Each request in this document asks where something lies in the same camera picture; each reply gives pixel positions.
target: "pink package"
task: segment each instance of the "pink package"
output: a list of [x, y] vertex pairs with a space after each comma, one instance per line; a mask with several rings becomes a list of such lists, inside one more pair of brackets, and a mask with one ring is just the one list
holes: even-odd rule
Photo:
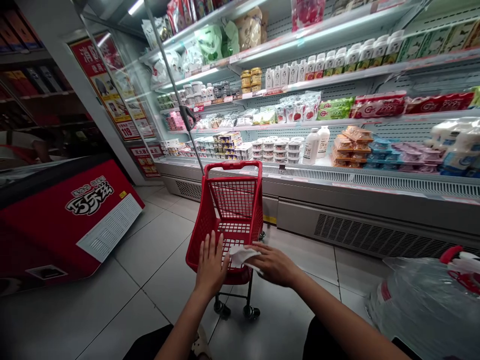
[[291, 31], [320, 23], [324, 19], [325, 0], [291, 0]]

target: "red package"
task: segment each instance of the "red package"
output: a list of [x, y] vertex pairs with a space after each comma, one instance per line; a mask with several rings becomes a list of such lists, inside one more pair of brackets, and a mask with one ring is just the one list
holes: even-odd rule
[[387, 118], [402, 115], [407, 105], [406, 91], [358, 96], [351, 107], [350, 117], [355, 119]]
[[454, 93], [440, 96], [407, 98], [406, 114], [437, 113], [468, 109], [473, 92]]
[[325, 0], [291, 0], [291, 31], [320, 23], [324, 10]]

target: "packaged food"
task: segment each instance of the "packaged food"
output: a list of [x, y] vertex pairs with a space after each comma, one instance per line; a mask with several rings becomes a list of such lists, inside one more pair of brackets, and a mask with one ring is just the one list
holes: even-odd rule
[[258, 6], [235, 20], [235, 25], [238, 28], [238, 42], [241, 52], [261, 44], [262, 11]]
[[324, 10], [325, 0], [291, 0], [292, 32], [320, 23]]

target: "red sign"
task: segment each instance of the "red sign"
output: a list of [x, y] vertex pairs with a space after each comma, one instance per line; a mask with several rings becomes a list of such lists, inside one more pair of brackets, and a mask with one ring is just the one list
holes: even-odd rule
[[[152, 155], [158, 154], [162, 155], [162, 151], [158, 146], [149, 146], [150, 152]], [[131, 153], [135, 157], [137, 163], [140, 165], [140, 169], [145, 174], [147, 178], [159, 178], [160, 174], [157, 171], [157, 167], [150, 156], [150, 152], [146, 147], [131, 147]]]

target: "white floor tile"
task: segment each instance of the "white floor tile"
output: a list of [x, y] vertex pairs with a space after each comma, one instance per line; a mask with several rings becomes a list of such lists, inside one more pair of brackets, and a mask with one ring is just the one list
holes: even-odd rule
[[280, 249], [303, 271], [338, 285], [334, 247], [263, 224], [265, 243]]
[[164, 186], [134, 186], [133, 188], [142, 200], [146, 200], [153, 193], [163, 189]]
[[[166, 318], [175, 324], [194, 287], [197, 274], [187, 265], [185, 256], [190, 238], [186, 239], [173, 255], [145, 284], [143, 290]], [[230, 292], [231, 285], [224, 285], [222, 292]], [[223, 302], [226, 296], [220, 297]], [[214, 312], [214, 299], [208, 304], [201, 324], [208, 338], [212, 335], [219, 317]]]
[[145, 200], [149, 203], [155, 204], [161, 208], [168, 209], [173, 204], [181, 199], [180, 196], [172, 195], [166, 187], [154, 192]]
[[75, 359], [139, 290], [114, 258], [90, 278], [0, 298], [6, 359]]
[[340, 287], [361, 296], [366, 296], [390, 273], [380, 259], [338, 247], [335, 255]]
[[153, 219], [155, 219], [158, 215], [160, 215], [164, 211], [165, 209], [157, 205], [153, 205], [148, 201], [145, 201], [145, 207], [143, 208], [140, 215], [138, 215], [138, 217], [136, 218], [135, 222], [132, 224], [130, 229], [128, 229], [123, 239], [125, 240], [131, 237], [138, 230], [143, 228], [145, 225], [147, 225], [149, 222], [151, 222]]
[[190, 220], [164, 211], [122, 242], [115, 257], [136, 283], [143, 286], [193, 229]]
[[[234, 286], [231, 293], [246, 295], [247, 291], [247, 285]], [[302, 358], [314, 314], [293, 290], [273, 285], [255, 273], [251, 305], [260, 309], [258, 319], [244, 318], [245, 304], [245, 299], [228, 298], [231, 316], [218, 322], [209, 343], [214, 359]]]
[[197, 215], [199, 214], [199, 208], [199, 202], [181, 198], [172, 206], [170, 206], [168, 211], [180, 215], [181, 217], [184, 217], [190, 221], [196, 222]]
[[122, 359], [135, 340], [168, 324], [140, 290], [78, 359]]
[[360, 296], [342, 287], [340, 288], [340, 294], [341, 302], [343, 304], [345, 304], [350, 310], [359, 315], [367, 323], [373, 325], [372, 321], [369, 318], [369, 315], [367, 314], [367, 310], [365, 310], [365, 298], [363, 296]]

